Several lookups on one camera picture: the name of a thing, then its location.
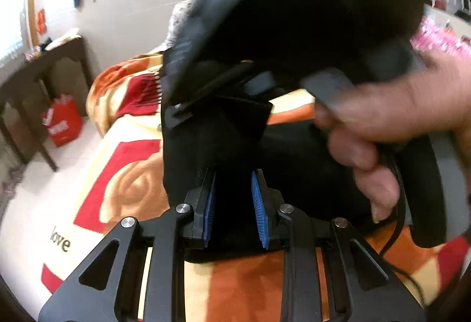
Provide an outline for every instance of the blue gripper pad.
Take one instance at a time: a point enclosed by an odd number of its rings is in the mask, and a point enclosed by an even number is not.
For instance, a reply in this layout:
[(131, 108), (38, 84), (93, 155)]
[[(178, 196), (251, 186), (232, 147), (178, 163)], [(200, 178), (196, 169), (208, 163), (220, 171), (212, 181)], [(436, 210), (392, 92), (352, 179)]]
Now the blue gripper pad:
[(211, 238), (211, 230), (213, 229), (213, 218), (214, 218), (214, 203), (216, 199), (215, 185), (216, 176), (213, 178), (211, 183), (211, 190), (208, 194), (208, 200), (206, 201), (206, 207), (204, 208), (203, 214), (203, 243), (204, 247), (208, 247), (209, 239)]
[(268, 216), (263, 206), (262, 194), (258, 186), (257, 175), (252, 172), (252, 199), (255, 208), (255, 220), (257, 221), (258, 238), (262, 243), (264, 249), (268, 248), (269, 235), (268, 235)]

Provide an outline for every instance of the red patch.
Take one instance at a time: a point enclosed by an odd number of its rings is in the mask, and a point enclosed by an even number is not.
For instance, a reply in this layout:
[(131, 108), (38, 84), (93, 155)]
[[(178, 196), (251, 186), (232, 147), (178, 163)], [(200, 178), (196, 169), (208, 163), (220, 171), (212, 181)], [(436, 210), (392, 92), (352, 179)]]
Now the red patch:
[(56, 274), (51, 272), (49, 267), (43, 264), (41, 282), (51, 293), (54, 293), (63, 281)]
[(105, 189), (112, 177), (127, 164), (147, 160), (160, 150), (160, 140), (120, 142), (100, 176), (93, 184), (74, 220), (74, 224), (97, 233), (103, 233), (105, 224), (99, 219)]
[(470, 244), (463, 236), (445, 244), (437, 254), (440, 271), (440, 290), (445, 289), (458, 272), (461, 272)]
[(124, 99), (116, 112), (116, 118), (124, 115), (143, 116), (156, 113), (160, 101), (157, 79), (153, 73), (132, 77)]

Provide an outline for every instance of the human hand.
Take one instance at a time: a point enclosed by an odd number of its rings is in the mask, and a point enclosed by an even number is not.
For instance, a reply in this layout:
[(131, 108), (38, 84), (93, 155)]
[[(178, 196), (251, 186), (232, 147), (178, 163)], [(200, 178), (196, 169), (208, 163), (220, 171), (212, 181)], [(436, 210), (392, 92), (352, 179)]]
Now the human hand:
[(378, 164), (375, 142), (452, 130), (471, 188), (471, 62), (439, 52), (421, 56), (424, 71), (354, 87), (341, 94), (332, 111), (315, 104), (315, 124), (330, 131), (330, 154), (353, 168), (375, 222), (389, 217), (399, 199), (393, 173)]

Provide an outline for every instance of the finger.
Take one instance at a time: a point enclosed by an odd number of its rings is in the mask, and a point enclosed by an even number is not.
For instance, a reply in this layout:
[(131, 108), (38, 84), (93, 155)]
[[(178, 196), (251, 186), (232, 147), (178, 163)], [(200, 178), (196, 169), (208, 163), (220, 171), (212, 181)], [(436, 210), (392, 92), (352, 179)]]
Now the finger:
[(320, 129), (329, 130), (333, 128), (337, 122), (334, 115), (317, 101), (314, 104), (314, 113), (314, 124)]
[(385, 166), (378, 165), (369, 171), (354, 168), (357, 187), (371, 201), (375, 222), (389, 217), (399, 201), (399, 184), (394, 174)]
[(343, 127), (335, 127), (327, 142), (331, 156), (338, 163), (370, 170), (378, 163), (376, 147)]
[(341, 96), (334, 114), (370, 141), (405, 141), (455, 128), (470, 113), (471, 66), (448, 55), (429, 59), (440, 67), (355, 87)]

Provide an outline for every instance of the red bag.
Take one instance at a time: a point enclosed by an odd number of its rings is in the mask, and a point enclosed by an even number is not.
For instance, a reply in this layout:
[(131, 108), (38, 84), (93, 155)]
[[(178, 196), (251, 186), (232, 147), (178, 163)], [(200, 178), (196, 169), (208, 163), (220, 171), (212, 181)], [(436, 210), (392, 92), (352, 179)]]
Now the red bag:
[(77, 138), (82, 129), (82, 117), (77, 111), (74, 98), (65, 94), (55, 98), (47, 113), (42, 114), (42, 123), (56, 146)]

